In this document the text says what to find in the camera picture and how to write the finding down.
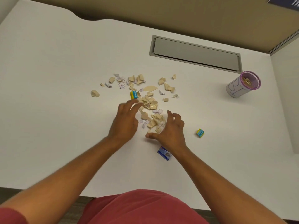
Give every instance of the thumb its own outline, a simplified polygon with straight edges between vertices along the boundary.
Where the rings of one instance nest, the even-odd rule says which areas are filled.
[[[150,139],[158,139],[158,135],[159,134],[157,134],[157,133],[147,133],[145,136],[147,137],[147,138],[150,138]]]

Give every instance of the person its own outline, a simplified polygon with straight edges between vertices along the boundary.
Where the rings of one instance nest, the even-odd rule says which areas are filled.
[[[100,167],[136,133],[138,121],[135,115],[142,105],[136,99],[120,104],[105,138],[50,176],[1,204],[0,223],[58,223]],[[285,223],[193,154],[185,142],[181,116],[170,111],[167,114],[163,131],[160,134],[147,133],[146,137],[159,141],[177,159],[220,223]],[[175,197],[159,191],[137,189],[96,198],[88,203],[78,224],[98,223],[207,222]]]

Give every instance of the person's left arm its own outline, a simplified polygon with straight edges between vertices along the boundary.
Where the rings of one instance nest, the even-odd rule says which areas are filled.
[[[136,133],[136,99],[118,106],[109,134],[98,144],[0,207],[21,213],[29,224],[55,224],[68,211],[99,168]]]

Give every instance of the white table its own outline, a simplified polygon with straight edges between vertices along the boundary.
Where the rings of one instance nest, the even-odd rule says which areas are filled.
[[[225,86],[238,74],[149,56],[152,35],[240,53],[243,70],[256,72],[262,86],[232,98]],[[0,186],[25,189],[106,136],[130,92],[115,82],[100,86],[114,73],[142,73],[146,85],[167,78],[180,98],[167,91],[164,103],[157,90],[155,98],[159,108],[182,115],[190,149],[282,218],[299,219],[299,158],[268,54],[120,21],[86,21],[27,0],[0,25]],[[91,97],[94,89],[99,98]],[[205,131],[201,139],[198,128]],[[159,144],[145,139],[146,132],[140,125],[82,195],[146,188],[209,209],[180,164],[157,154]]]

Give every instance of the gray floor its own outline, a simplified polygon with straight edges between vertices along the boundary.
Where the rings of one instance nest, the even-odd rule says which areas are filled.
[[[15,194],[20,192],[19,189],[11,188],[1,188],[0,187],[0,204],[8,200]],[[92,197],[80,196],[77,201],[73,204],[70,210],[65,214],[65,216],[60,220],[59,224],[76,224],[81,217],[84,207],[92,199]],[[210,224],[219,224],[217,218],[211,211],[194,209],[198,214],[200,214],[204,219],[206,219]],[[297,221],[287,221],[288,224],[299,224]]]

